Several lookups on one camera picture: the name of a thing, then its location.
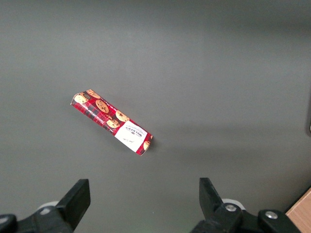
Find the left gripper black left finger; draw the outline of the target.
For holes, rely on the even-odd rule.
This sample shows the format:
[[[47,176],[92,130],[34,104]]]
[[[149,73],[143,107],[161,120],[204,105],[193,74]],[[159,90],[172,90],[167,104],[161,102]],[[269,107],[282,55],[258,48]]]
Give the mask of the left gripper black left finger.
[[[41,205],[32,215],[17,220],[14,214],[0,216],[2,233],[72,233],[90,206],[89,180],[80,179],[60,201]]]

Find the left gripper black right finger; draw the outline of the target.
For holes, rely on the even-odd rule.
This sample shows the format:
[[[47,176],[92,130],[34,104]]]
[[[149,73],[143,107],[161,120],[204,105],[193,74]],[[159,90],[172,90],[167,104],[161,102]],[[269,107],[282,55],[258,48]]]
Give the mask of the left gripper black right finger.
[[[199,202],[204,220],[192,233],[299,233],[300,230],[281,211],[260,210],[252,215],[232,202],[225,203],[209,178],[199,180]]]

